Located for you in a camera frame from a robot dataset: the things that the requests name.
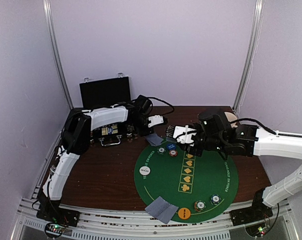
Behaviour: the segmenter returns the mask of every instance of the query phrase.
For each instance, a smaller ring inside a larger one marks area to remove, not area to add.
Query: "aluminum frame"
[[[66,83],[66,80],[65,80],[65,75],[64,75],[64,72],[63,72],[63,68],[62,68],[60,53],[59,53],[59,49],[57,47],[57,40],[56,40],[54,23],[53,23],[53,16],[52,16],[52,10],[51,10],[51,1],[50,0],[43,0],[43,4],[44,4],[45,18],[46,18],[47,26],[48,26],[48,29],[49,29],[50,38],[51,38],[51,44],[52,44],[56,69],[57,69],[59,79],[60,79],[60,82],[61,82],[61,85],[62,85],[62,88],[63,88],[63,92],[64,92],[64,95],[65,95],[65,98],[66,98],[66,102],[67,102],[69,108],[73,109],[74,106],[73,106],[73,103],[72,103],[72,99],[71,99],[71,96],[70,96],[69,89],[67,87],[67,83]]]
[[[234,105],[233,105],[233,110],[236,115],[240,113],[240,107],[242,101],[244,100],[247,83],[249,81],[250,74],[251,74],[252,60],[257,48],[258,37],[261,30],[263,6],[264,6],[264,0],[256,0],[249,47],[246,55],[246,60],[241,76],[239,89],[237,91]]]
[[[18,213],[14,218],[15,225],[12,228],[10,240],[20,239],[23,226],[38,230],[44,229],[47,222],[36,218],[37,211],[32,209],[32,203],[36,200],[39,189],[40,186],[37,186],[31,199],[22,199]],[[144,211],[110,211],[67,205],[61,205],[61,207],[77,210],[81,213],[78,226],[76,228],[70,227],[64,234],[65,237],[71,239],[210,240],[214,239],[215,236],[216,240],[229,240],[230,230],[244,227],[244,225],[233,226],[229,212],[251,206],[251,204],[252,201],[233,203],[223,214],[206,222],[186,224],[171,221],[167,225],[163,225],[159,220],[152,218]],[[36,203],[34,208],[37,209],[38,207],[39,204]],[[275,218],[276,212],[277,207],[274,207],[274,215],[271,219]],[[283,216],[285,219],[285,226],[290,239],[299,240],[295,218],[287,200],[280,203],[279,216]]]

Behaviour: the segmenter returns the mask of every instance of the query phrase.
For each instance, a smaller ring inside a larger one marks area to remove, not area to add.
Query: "purple wall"
[[[67,113],[43,1],[0,0],[0,239],[33,192]]]
[[[52,2],[65,77],[75,106],[85,77],[131,77],[132,97],[174,105],[232,105],[255,1]]]
[[[241,117],[281,131],[302,133],[302,0],[266,1],[253,71]],[[272,183],[301,161],[261,157]],[[302,233],[302,192],[289,198]]]

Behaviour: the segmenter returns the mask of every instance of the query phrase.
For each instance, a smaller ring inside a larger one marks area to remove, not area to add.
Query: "brown wooden surface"
[[[170,125],[186,125],[197,122],[197,115],[207,107],[176,107],[168,115]],[[231,112],[230,107],[223,107]],[[152,114],[168,111],[167,107],[156,107]],[[156,127],[163,136],[166,126]],[[62,204],[78,207],[111,210],[144,210],[134,184],[135,162],[148,145],[139,137],[132,142],[124,141],[118,146],[92,146],[76,162],[69,176],[62,197]],[[270,185],[269,179],[257,157],[232,157],[238,169],[239,188],[234,202],[251,200],[254,193]]]

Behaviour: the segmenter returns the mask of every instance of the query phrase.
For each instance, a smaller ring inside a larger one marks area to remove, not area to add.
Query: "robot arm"
[[[153,127],[167,124],[163,116],[148,116],[152,102],[139,96],[133,103],[122,106],[103,107],[94,110],[72,109],[62,131],[62,145],[57,154],[57,164],[50,169],[50,175],[39,192],[40,209],[37,217],[52,219],[78,219],[74,211],[65,212],[59,208],[66,180],[80,156],[85,153],[91,142],[92,131],[109,124],[129,121],[140,136],[154,132]],[[76,226],[77,221],[68,222]]]
[[[203,150],[213,150],[223,159],[228,155],[273,155],[302,160],[302,134],[272,131],[263,125],[259,128],[242,124],[232,128],[218,108],[200,113],[198,118],[200,124],[169,126],[166,130],[167,137],[174,138],[190,154],[199,156]],[[245,224],[243,215],[250,215],[250,220],[262,220],[265,213],[272,215],[271,207],[301,190],[302,165],[280,182],[258,191],[250,209],[233,212],[233,224]]]

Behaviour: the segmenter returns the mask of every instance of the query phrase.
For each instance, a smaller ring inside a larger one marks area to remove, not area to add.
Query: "white plastic casing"
[[[80,158],[80,155],[76,155],[74,153],[67,154],[66,152],[62,154],[60,158],[60,162],[57,165],[55,172],[50,181],[50,199],[51,200],[60,200],[62,198],[62,192],[64,185],[70,172],[76,163],[76,161]],[[47,195],[47,184],[50,179],[47,179],[46,183],[43,186],[43,192]]]
[[[118,106],[113,108],[103,107],[84,114],[91,117],[91,130],[94,130],[108,124],[125,122],[128,112],[124,106]]]
[[[256,156],[283,156],[286,158],[296,158],[302,160],[302,138],[289,137],[271,134],[264,129],[258,129],[253,154]],[[302,165],[292,174],[274,184],[267,187],[263,192],[263,203],[268,207],[273,207],[287,197],[294,195],[302,190]]]
[[[155,125],[159,125],[159,124],[162,124],[164,123],[164,119],[162,116],[160,115],[154,115],[154,116],[150,116],[148,117],[148,120],[149,120],[149,124],[148,124],[148,127],[151,128]]]
[[[195,129],[190,128],[188,125],[184,126],[176,126],[173,133],[173,138],[176,139],[178,143],[181,144],[190,144],[194,146],[194,141],[192,140],[192,136],[196,135],[196,133],[188,134],[190,131],[194,131]]]

